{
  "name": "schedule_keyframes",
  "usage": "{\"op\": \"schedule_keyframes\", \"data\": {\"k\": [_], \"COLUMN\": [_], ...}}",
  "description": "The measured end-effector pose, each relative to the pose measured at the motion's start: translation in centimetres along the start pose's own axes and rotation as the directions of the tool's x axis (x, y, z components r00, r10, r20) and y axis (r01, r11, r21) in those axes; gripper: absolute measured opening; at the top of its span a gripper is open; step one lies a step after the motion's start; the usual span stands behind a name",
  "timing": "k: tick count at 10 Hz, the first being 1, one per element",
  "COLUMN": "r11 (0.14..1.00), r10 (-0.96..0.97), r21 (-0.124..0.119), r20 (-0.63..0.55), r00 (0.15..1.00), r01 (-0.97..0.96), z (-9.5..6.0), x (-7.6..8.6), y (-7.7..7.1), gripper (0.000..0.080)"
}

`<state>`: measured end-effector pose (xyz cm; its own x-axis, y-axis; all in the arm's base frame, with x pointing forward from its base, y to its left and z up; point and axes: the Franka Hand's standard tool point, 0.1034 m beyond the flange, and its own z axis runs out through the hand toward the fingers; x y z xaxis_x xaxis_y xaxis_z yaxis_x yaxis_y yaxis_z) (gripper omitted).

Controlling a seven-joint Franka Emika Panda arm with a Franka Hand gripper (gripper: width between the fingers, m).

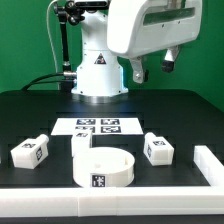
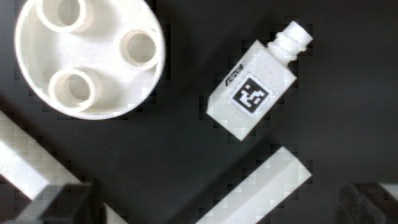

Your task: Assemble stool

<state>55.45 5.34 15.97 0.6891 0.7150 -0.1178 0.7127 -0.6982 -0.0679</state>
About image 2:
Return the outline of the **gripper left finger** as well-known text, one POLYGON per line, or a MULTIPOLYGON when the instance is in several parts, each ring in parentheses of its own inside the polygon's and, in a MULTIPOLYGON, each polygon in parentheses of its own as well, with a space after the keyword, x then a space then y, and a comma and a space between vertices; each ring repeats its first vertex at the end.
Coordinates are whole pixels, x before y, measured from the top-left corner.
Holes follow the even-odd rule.
POLYGON ((98 184, 50 185, 22 211, 15 224, 107 224, 98 184))

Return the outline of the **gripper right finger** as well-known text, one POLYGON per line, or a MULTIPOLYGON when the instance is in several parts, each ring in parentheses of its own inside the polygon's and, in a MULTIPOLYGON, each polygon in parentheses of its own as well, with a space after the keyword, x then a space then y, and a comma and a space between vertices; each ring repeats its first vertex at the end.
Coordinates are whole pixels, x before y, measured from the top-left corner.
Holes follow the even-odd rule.
POLYGON ((398 199, 379 183, 342 188, 336 224, 398 224, 398 199))

